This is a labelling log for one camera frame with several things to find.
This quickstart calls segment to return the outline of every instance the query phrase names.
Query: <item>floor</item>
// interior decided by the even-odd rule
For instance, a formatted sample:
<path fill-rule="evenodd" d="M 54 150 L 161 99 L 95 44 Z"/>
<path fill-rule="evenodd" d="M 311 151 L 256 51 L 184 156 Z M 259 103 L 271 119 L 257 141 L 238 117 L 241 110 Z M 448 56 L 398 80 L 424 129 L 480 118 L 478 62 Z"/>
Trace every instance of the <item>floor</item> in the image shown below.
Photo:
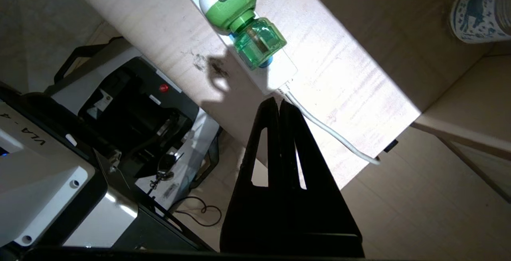
<path fill-rule="evenodd" d="M 408 128 L 399 144 L 382 152 L 380 166 L 367 166 L 341 192 L 359 226 L 367 258 L 411 260 L 509 260 L 511 205 L 472 172 L 436 137 Z M 225 132 L 220 163 L 191 195 L 218 206 L 225 214 L 244 148 Z M 254 184 L 267 185 L 267 168 L 257 163 Z M 188 210 L 202 223 L 218 213 Z M 221 223 L 201 227 L 175 214 L 215 250 Z"/>
<path fill-rule="evenodd" d="M 44 91 L 102 21 L 84 0 L 0 0 L 0 81 L 21 93 Z"/>

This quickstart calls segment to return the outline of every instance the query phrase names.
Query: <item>blue and white container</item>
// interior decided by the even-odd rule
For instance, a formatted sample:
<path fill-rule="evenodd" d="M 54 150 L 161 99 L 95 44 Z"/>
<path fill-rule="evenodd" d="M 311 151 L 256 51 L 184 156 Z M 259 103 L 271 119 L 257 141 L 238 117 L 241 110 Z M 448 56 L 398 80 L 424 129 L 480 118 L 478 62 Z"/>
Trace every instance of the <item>blue and white container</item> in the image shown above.
<path fill-rule="evenodd" d="M 511 0 L 455 0 L 449 24 L 465 43 L 511 40 Z"/>

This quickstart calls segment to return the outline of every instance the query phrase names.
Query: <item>power strip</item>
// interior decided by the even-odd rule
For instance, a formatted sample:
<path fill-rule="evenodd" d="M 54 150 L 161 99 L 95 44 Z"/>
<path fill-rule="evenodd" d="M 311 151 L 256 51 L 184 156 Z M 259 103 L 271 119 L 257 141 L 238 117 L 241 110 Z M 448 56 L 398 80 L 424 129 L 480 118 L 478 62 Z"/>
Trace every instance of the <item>power strip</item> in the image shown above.
<path fill-rule="evenodd" d="M 199 0 L 192 0 L 192 2 L 204 17 L 204 14 L 200 10 Z M 296 66 L 294 66 L 292 61 L 289 59 L 284 49 L 279 50 L 273 55 L 271 58 L 272 61 L 268 66 L 250 70 L 236 52 L 232 42 L 234 38 L 229 34 L 219 32 L 219 30 L 215 27 L 212 28 L 217 33 L 218 37 L 222 39 L 223 43 L 228 47 L 232 55 L 235 56 L 241 68 L 243 68 L 243 70 L 248 74 L 248 77 L 250 77 L 252 82 L 261 90 L 261 92 L 263 92 L 264 95 L 268 95 L 275 90 L 278 90 L 278 88 L 283 86 L 288 80 L 292 79 L 296 72 L 298 72 Z"/>

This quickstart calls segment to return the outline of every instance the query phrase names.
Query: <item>mosquito repellent plug-in device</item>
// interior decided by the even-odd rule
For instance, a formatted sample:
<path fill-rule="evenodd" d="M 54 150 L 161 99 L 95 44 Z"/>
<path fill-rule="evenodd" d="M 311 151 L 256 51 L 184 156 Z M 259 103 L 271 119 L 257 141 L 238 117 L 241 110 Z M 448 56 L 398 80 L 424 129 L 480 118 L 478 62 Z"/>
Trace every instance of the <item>mosquito repellent plug-in device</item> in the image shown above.
<path fill-rule="evenodd" d="M 241 67 L 264 94 L 297 72 L 283 47 L 278 28 L 254 11 L 256 0 L 192 0 Z"/>

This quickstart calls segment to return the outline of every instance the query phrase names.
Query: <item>gray surface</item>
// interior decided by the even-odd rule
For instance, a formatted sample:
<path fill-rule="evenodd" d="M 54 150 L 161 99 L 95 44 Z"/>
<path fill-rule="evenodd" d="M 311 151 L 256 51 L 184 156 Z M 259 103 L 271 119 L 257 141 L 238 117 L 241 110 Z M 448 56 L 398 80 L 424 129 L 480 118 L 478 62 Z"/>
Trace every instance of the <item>gray surface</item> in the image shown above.
<path fill-rule="evenodd" d="M 43 91 L 102 20 L 83 0 L 0 0 L 0 81 Z"/>

